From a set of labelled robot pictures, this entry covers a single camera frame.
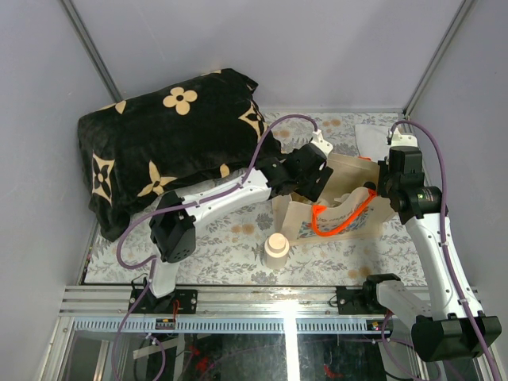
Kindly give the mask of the white bottle black cap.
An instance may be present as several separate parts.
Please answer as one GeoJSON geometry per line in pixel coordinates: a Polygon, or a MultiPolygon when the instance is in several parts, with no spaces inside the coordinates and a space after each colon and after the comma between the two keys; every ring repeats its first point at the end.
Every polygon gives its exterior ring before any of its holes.
{"type": "Polygon", "coordinates": [[[369,189],[371,191],[376,191],[376,185],[373,182],[366,182],[364,184],[364,187],[366,187],[367,189],[369,189]]]}

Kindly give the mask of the beige canvas tote bag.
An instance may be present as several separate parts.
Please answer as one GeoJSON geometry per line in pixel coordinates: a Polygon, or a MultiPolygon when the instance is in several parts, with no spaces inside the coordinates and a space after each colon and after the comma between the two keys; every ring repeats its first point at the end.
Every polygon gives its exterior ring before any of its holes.
{"type": "Polygon", "coordinates": [[[362,156],[332,153],[327,165],[333,174],[316,202],[296,193],[271,201],[275,231],[291,246],[380,237],[383,223],[392,219],[394,211],[387,198],[364,187],[366,182],[377,186],[378,164],[362,156]],[[350,205],[331,206],[334,198],[346,193],[351,194],[350,205]]]}

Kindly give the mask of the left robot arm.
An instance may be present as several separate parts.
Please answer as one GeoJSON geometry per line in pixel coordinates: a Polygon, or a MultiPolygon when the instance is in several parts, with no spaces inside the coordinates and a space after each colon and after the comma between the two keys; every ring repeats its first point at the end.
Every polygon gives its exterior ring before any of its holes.
{"type": "Polygon", "coordinates": [[[318,200],[332,168],[326,161],[333,146],[311,141],[288,154],[284,160],[260,160],[243,175],[201,194],[179,197],[164,195],[149,222],[156,258],[144,280],[140,295],[132,295],[135,314],[173,314],[181,307],[175,291],[180,262],[196,249],[198,233],[208,224],[235,210],[292,193],[312,202],[318,200]]]}

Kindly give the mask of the green pump bottle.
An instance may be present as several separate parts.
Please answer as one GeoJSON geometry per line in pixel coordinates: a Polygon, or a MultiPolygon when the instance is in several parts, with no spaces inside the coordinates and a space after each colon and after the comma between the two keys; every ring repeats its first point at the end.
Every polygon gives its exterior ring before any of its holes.
{"type": "Polygon", "coordinates": [[[341,195],[340,197],[334,198],[331,206],[332,207],[348,206],[351,204],[351,202],[352,202],[351,194],[346,193],[341,195]]]}

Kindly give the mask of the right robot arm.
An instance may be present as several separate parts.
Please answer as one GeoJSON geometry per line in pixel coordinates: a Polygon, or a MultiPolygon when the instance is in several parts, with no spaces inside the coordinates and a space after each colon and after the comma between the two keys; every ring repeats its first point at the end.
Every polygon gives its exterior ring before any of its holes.
{"type": "Polygon", "coordinates": [[[378,194],[388,198],[417,249],[430,302],[411,293],[395,274],[370,275],[362,303],[371,313],[392,312],[410,330],[425,362],[475,358],[500,336],[498,317],[487,316],[460,268],[438,187],[427,187],[417,147],[391,148],[380,160],[378,194]]]}

